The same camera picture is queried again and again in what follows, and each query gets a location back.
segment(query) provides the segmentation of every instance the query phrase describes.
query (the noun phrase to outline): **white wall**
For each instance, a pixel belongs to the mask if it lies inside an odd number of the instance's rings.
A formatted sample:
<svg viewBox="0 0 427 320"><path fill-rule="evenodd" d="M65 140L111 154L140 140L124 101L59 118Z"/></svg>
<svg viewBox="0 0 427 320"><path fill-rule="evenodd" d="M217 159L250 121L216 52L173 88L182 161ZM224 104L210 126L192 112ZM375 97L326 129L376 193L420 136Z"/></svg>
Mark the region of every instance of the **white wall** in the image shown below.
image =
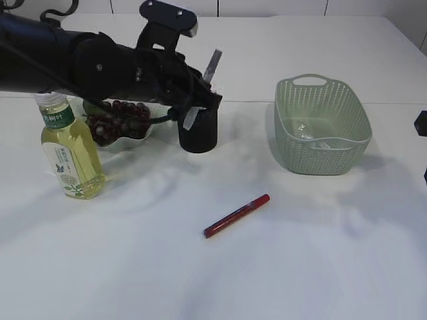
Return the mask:
<svg viewBox="0 0 427 320"><path fill-rule="evenodd" d="M427 0L329 0L326 14L387 17L417 47L427 32Z"/></svg>
<svg viewBox="0 0 427 320"><path fill-rule="evenodd" d="M323 15L326 2L326 0L220 0L220 16Z"/></svg>
<svg viewBox="0 0 427 320"><path fill-rule="evenodd" d="M166 0L200 16L216 16L217 0ZM80 0L80 13L139 13L143 0ZM65 11L71 0L26 0L14 14L38 19L46 9ZM382 15L417 47L427 34L427 0L219 0L222 17L272 15ZM423 52L427 54L427 44Z"/></svg>
<svg viewBox="0 0 427 320"><path fill-rule="evenodd" d="M6 0L8 5L12 5L14 2L15 0ZM12 10L11 13L38 20L40 13L46 9L56 9L64 12L70 6L71 0L25 0L20 8ZM80 0L77 12L111 13L111 5L109 0Z"/></svg>
<svg viewBox="0 0 427 320"><path fill-rule="evenodd" d="M178 7L188 8L199 16L216 17L217 0L162 0ZM143 0L111 0L114 13L139 13Z"/></svg>
<svg viewBox="0 0 427 320"><path fill-rule="evenodd" d="M427 55L427 40L424 41L424 44L421 47L421 51L424 52L425 55Z"/></svg>

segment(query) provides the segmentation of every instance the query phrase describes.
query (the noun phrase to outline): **white bowl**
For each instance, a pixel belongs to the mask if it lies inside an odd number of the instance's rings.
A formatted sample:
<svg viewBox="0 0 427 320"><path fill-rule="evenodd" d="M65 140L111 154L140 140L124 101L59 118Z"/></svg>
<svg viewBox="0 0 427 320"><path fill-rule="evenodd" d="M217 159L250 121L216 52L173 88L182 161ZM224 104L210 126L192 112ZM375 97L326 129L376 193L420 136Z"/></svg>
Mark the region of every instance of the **white bowl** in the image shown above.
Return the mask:
<svg viewBox="0 0 427 320"><path fill-rule="evenodd" d="M76 118L81 119L82 121L86 122L86 116L85 116L85 109L83 108L83 99L82 98L73 98L69 100L69 104L71 108L73 109L74 115ZM150 110L150 114L152 118L157 118L165 115L165 111L163 108L160 107L157 103L144 103ZM110 145L106 146L99 146L97 145L98 150L100 151L106 151L110 153L119 153L124 150L133 149L136 147L139 147L153 132L156 125L150 125L147 133L145 134L145 137L143 139L133 139L129 137L120 137Z"/></svg>

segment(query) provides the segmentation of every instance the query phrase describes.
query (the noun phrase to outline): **green label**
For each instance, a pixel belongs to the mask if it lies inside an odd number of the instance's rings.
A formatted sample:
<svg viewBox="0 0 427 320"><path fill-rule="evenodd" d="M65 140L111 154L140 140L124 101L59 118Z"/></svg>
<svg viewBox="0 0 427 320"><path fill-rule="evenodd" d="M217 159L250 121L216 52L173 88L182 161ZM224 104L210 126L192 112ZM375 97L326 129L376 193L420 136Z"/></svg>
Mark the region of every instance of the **green label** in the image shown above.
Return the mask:
<svg viewBox="0 0 427 320"><path fill-rule="evenodd" d="M74 121L73 110L71 110L70 106L58 113L42 114L41 116L43 117L46 127L49 129L64 128Z"/></svg>

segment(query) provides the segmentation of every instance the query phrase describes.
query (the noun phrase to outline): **bottle label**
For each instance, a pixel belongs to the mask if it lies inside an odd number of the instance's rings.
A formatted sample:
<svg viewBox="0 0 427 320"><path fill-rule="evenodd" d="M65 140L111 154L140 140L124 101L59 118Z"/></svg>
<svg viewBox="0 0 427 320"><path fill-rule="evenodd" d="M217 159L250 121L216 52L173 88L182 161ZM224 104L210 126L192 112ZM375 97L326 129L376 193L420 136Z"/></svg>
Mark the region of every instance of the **bottle label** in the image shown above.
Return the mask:
<svg viewBox="0 0 427 320"><path fill-rule="evenodd" d="M60 129L68 127L74 121L73 110L70 106L58 113L46 114L42 113L41 116L49 129Z"/></svg>
<svg viewBox="0 0 427 320"><path fill-rule="evenodd" d="M73 197L84 197L81 181L70 150L63 145L52 142L44 143L43 148L64 193Z"/></svg>

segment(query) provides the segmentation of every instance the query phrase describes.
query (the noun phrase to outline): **basket handle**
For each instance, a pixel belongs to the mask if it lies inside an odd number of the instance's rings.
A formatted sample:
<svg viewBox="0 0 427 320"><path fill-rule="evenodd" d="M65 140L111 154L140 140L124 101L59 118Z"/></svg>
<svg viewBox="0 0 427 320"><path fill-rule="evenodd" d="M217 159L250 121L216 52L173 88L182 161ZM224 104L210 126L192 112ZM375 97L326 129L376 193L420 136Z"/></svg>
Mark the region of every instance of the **basket handle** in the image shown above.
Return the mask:
<svg viewBox="0 0 427 320"><path fill-rule="evenodd" d="M330 141L345 141L345 146L341 147L341 148L333 148L330 147L330 145L328 144L328 142ZM355 142L355 141L349 141L347 139L341 139L341 138L326 138L326 139L320 139L317 140L316 142L311 142L308 143L308 147L310 149L313 150L322 150L322 151L347 151L347 150L351 150L355 147L357 147L358 145L360 145L361 143L359 142Z"/></svg>
<svg viewBox="0 0 427 320"><path fill-rule="evenodd" d="M327 85L328 83L331 82L331 79L324 77L323 75L316 75L315 73L306 73L305 75L297 75L296 77L290 78L289 80L292 82L293 85L306 87L308 85L298 85L295 83L295 80L305 79L305 78L315 78L315 79L321 79L321 80L326 81L323 85L315 85L315 86L319 86L319 87Z"/></svg>

